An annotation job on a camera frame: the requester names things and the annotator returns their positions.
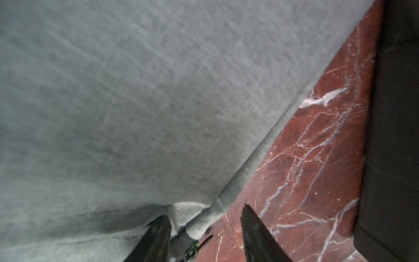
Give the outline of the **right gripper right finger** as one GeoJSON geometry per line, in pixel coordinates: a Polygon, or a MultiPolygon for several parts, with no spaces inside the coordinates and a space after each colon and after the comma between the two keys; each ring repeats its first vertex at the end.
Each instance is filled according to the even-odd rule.
{"type": "Polygon", "coordinates": [[[247,262],[292,262],[248,204],[242,210],[241,226],[247,262]]]}

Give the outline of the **grey laptop sleeve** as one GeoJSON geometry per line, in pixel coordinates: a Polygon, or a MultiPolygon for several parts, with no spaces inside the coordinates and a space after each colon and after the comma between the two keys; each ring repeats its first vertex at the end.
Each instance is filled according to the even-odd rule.
{"type": "Polygon", "coordinates": [[[1,261],[226,212],[372,1],[2,1],[1,261]]]}

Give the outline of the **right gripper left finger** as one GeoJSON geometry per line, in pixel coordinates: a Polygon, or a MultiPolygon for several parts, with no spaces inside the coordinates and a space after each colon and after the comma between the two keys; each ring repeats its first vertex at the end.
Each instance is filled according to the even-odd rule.
{"type": "Polygon", "coordinates": [[[168,216],[159,216],[149,224],[146,233],[124,262],[167,262],[170,237],[168,216]]]}

